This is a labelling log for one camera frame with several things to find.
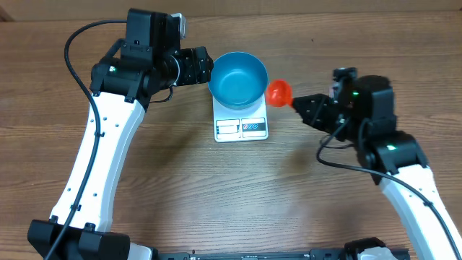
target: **scale label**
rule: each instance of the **scale label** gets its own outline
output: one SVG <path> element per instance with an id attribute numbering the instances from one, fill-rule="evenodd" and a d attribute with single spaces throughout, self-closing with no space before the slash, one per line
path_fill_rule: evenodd
<path id="1" fill-rule="evenodd" d="M 265 118 L 243 119 L 243 138 L 266 136 Z"/>

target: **wood grain surface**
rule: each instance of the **wood grain surface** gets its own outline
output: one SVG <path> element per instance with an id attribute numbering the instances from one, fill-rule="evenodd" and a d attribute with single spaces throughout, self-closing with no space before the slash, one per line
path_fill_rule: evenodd
<path id="1" fill-rule="evenodd" d="M 6 13 L 6 11 L 1 7 L 0 4 L 0 22 L 9 22 L 13 19 Z"/>
<path id="2" fill-rule="evenodd" d="M 0 0 L 14 21 L 126 18 L 131 7 L 187 17 L 345 12 L 457 11 L 460 0 Z"/>
<path id="3" fill-rule="evenodd" d="M 63 47 L 87 23 L 0 23 L 0 259 L 40 258 L 27 229 L 58 201 L 88 113 Z M 184 48 L 206 46 L 214 59 L 252 53 L 295 96 L 327 93 L 341 66 L 389 77 L 398 127 L 419 140 L 462 229 L 462 13 L 202 17 L 189 29 Z M 87 85 L 124 30 L 103 25 L 72 43 L 71 62 Z M 217 144 L 205 84 L 178 87 L 170 102 L 151 105 L 128 151 L 113 231 L 163 252 L 198 254 L 342 247 L 370 236 L 411 248 L 368 175 L 315 161 L 323 133 L 289 108 L 268 115 L 268 140 Z M 355 162 L 352 150 L 324 156 Z"/>

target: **digital kitchen scale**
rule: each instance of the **digital kitchen scale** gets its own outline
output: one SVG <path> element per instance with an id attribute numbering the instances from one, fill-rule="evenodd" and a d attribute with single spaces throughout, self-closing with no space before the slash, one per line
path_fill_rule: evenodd
<path id="1" fill-rule="evenodd" d="M 249 108 L 231 109 L 213 97 L 214 137 L 217 142 L 268 139 L 265 95 Z"/>

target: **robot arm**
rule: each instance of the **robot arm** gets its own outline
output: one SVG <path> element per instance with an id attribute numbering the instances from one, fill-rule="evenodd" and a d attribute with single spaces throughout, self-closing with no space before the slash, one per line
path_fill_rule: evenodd
<path id="1" fill-rule="evenodd" d="M 329 134 L 338 133 L 335 137 L 339 141 L 353 142 L 363 168 L 332 162 L 328 165 L 393 176 L 435 207 L 442 221 L 414 192 L 389 178 L 371 174 L 398 212 L 419 259 L 460 259 L 462 238 L 438 195 L 427 158 L 410 134 L 396 130 L 390 82 L 385 77 L 357 79 L 356 75 L 355 68 L 337 69 L 330 97 L 296 97 L 292 106 L 305 124 Z"/>
<path id="2" fill-rule="evenodd" d="M 48 222 L 33 220 L 30 225 L 27 239 L 43 257 L 150 260 L 157 255 L 153 248 L 130 243 L 127 235 L 110 232 L 123 162 L 151 96 L 165 89 L 170 89 L 171 96 L 173 87 L 208 82 L 213 61 L 205 47 L 180 49 L 180 39 L 186 36 L 181 14 L 130 9 L 126 23 L 125 39 L 117 40 L 92 70 L 90 89 L 100 132 L 96 132 L 97 120 L 90 106 L 87 129 L 61 198 Z M 115 58 L 118 49 L 121 57 Z M 96 157 L 79 204 L 74 205 L 96 134 L 100 137 Z M 64 223 L 69 216 L 67 227 Z"/>

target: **black cable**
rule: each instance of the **black cable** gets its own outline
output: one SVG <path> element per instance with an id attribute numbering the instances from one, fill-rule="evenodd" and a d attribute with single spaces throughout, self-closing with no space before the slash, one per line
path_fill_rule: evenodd
<path id="1" fill-rule="evenodd" d="M 56 250 L 56 247 L 58 246 L 59 242 L 61 239 L 64 237 L 64 233 L 66 232 L 66 229 L 69 227 L 71 224 L 72 218 L 75 215 L 75 212 L 77 210 L 77 207 L 79 206 L 80 199 L 82 198 L 82 194 L 84 193 L 85 186 L 87 185 L 88 178 L 90 176 L 90 173 L 92 171 L 93 164 L 95 162 L 96 158 L 96 151 L 98 150 L 98 144 L 100 142 L 100 131 L 101 131 L 101 124 L 100 124 L 100 114 L 98 113 L 98 109 L 96 107 L 95 101 L 93 100 L 92 95 L 90 94 L 90 91 L 88 91 L 87 87 L 85 87 L 84 83 L 81 81 L 77 73 L 74 71 L 72 68 L 71 62 L 69 61 L 69 46 L 71 45 L 72 40 L 78 36 L 81 32 L 85 31 L 86 29 L 89 29 L 94 26 L 98 25 L 104 25 L 104 24 L 109 24 L 109 23 L 127 23 L 127 20 L 125 19 L 112 19 L 112 20 L 103 20 L 99 22 L 93 22 L 89 25 L 85 25 L 84 27 L 78 29 L 76 32 L 74 32 L 71 37 L 66 42 L 66 45 L 64 46 L 64 61 L 66 62 L 67 68 L 71 72 L 71 75 L 75 78 L 77 81 L 77 84 L 79 84 L 80 88 L 84 92 L 85 96 L 87 96 L 90 105 L 92 106 L 93 113 L 95 114 L 95 124 L 96 124 L 96 130 L 95 130 L 95 142 L 93 143 L 93 149 L 92 149 L 92 154 L 90 155 L 90 161 L 88 162 L 87 170 L 85 171 L 85 175 L 82 179 L 82 183 L 80 184 L 79 191 L 77 192 L 77 195 L 75 197 L 75 201 L 72 204 L 71 211 L 69 213 L 69 216 L 67 217 L 63 228 L 61 229 L 61 232 L 59 233 L 58 237 L 55 239 L 53 242 L 53 245 L 51 245 L 50 251 L 47 253 L 46 257 L 44 258 L 45 260 L 49 260 L 53 252 Z"/>
<path id="2" fill-rule="evenodd" d="M 168 95 L 167 98 L 165 98 L 164 100 L 151 101 L 150 103 L 163 103 L 163 102 L 170 101 L 173 97 L 173 87 L 169 86 L 168 89 L 170 90 L 170 94 Z"/>
<path id="3" fill-rule="evenodd" d="M 431 202 L 429 199 L 427 199 L 423 194 L 421 194 L 420 192 L 418 192 L 415 188 L 412 188 L 412 186 L 410 186 L 409 184 L 407 184 L 406 182 L 396 178 L 396 177 L 393 177 L 391 175 L 388 175 L 386 173 L 381 173 L 381 172 L 378 172 L 378 171 L 375 171 L 375 170 L 369 170 L 367 168 L 362 168 L 362 167 L 359 167 L 359 166 L 353 166 L 353 165 L 345 165 L 345 164 L 340 164 L 340 163 L 334 163 L 334 162 L 328 162 L 328 161 L 325 161 L 323 159 L 321 159 L 321 152 L 323 151 L 323 148 L 337 135 L 339 134 L 339 132 L 345 127 L 347 126 L 347 124 L 349 123 L 349 118 L 345 120 L 345 122 L 343 122 L 343 124 L 337 129 L 335 130 L 335 132 L 324 142 L 322 143 L 322 145 L 319 147 L 318 149 L 318 152 L 316 152 L 316 159 L 318 160 L 318 162 L 324 164 L 324 165 L 327 165 L 327 166 L 331 166 L 331 167 L 335 167 L 335 168 L 341 168 L 341 169 L 347 169 L 347 170 L 355 170 L 355 171 L 359 171 L 359 172 L 363 172 L 363 173 L 369 173 L 369 174 L 374 174 L 374 175 L 377 175 L 377 176 L 380 176 L 382 178 L 387 178 L 391 181 L 394 181 L 394 182 L 397 182 L 399 184 L 401 184 L 402 186 L 404 186 L 406 189 L 410 190 L 412 193 L 414 193 L 415 195 L 417 195 L 423 202 L 424 202 L 424 205 L 426 207 L 429 207 L 430 210 L 432 210 L 433 214 L 435 215 L 435 217 L 438 219 L 438 221 L 440 222 L 441 224 L 441 228 L 444 230 L 445 234 L 446 234 L 446 237 L 448 237 L 448 241 L 449 241 L 449 244 L 451 246 L 451 248 L 453 249 L 454 251 L 454 254 L 456 255 L 456 258 L 457 260 L 462 260 L 462 257 L 461 257 L 461 254 L 459 253 L 458 249 L 457 249 L 457 245 L 456 245 L 456 242 L 454 241 L 454 238 L 453 236 L 450 234 L 450 231 L 449 231 L 449 228 L 448 226 L 446 225 L 443 217 L 441 217 L 440 213 L 436 210 L 435 206 L 433 205 L 433 202 Z"/>
<path id="4" fill-rule="evenodd" d="M 323 137 L 321 137 L 321 139 L 319 139 L 319 145 L 322 145 L 323 142 L 326 140 L 327 137 L 329 137 L 330 134 L 327 134 Z M 332 146 L 325 146 L 324 148 L 327 148 L 327 149 L 346 149 L 346 148 L 350 148 L 350 147 L 354 147 L 354 144 L 345 144 L 345 145 L 341 145 L 341 146 L 338 146 L 338 147 L 332 147 Z"/>
<path id="5" fill-rule="evenodd" d="M 121 48 L 122 43 L 124 42 L 124 39 L 118 39 L 108 50 L 106 55 L 104 55 L 105 58 L 112 58 L 114 55 L 118 52 L 118 50 Z"/>

